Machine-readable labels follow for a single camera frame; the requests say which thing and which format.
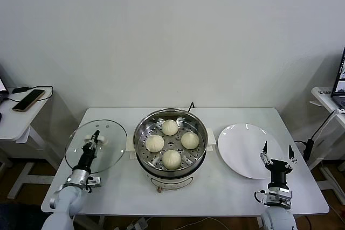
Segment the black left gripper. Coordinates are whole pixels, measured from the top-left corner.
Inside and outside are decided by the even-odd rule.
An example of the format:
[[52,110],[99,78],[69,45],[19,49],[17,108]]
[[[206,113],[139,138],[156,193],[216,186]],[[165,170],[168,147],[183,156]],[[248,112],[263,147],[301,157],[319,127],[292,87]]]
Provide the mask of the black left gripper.
[[96,149],[94,148],[94,146],[98,145],[99,135],[100,135],[100,130],[97,130],[93,134],[93,137],[90,139],[89,144],[86,144],[83,146],[82,148],[83,153],[77,165],[74,166],[74,170],[84,170],[87,172],[92,172],[91,171],[92,161],[96,157],[96,154],[95,154]]

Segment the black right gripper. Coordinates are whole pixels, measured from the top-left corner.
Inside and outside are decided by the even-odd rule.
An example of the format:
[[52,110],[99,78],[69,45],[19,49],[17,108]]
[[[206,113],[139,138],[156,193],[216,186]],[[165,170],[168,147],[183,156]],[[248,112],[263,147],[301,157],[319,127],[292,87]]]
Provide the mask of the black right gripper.
[[288,148],[288,162],[270,159],[267,154],[267,141],[262,148],[260,153],[260,158],[265,164],[265,168],[271,172],[271,182],[268,187],[287,187],[286,175],[291,173],[295,165],[297,164],[297,159],[295,158],[295,153],[291,145]]

